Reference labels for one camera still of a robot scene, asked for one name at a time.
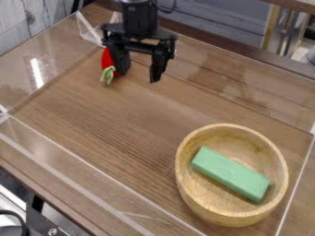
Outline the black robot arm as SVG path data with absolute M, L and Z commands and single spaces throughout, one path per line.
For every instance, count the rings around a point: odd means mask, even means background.
M 160 28 L 158 11 L 171 13 L 174 7 L 162 8 L 158 0 L 120 0 L 122 21 L 100 25 L 106 47 L 103 58 L 110 59 L 100 79 L 106 85 L 112 83 L 116 76 L 127 74 L 131 52 L 151 55 L 150 82 L 160 80 L 168 60 L 176 56 L 178 35 Z

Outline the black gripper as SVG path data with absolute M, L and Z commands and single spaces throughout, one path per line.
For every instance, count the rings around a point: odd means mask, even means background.
M 176 56 L 178 35 L 163 28 L 147 34 L 132 34 L 124 29 L 122 23 L 104 23 L 100 25 L 100 30 L 103 31 L 102 42 L 110 50 L 118 73 L 126 75 L 128 72 L 130 51 L 147 53 L 151 54 L 150 82 L 158 82 L 166 71 L 168 59 Z

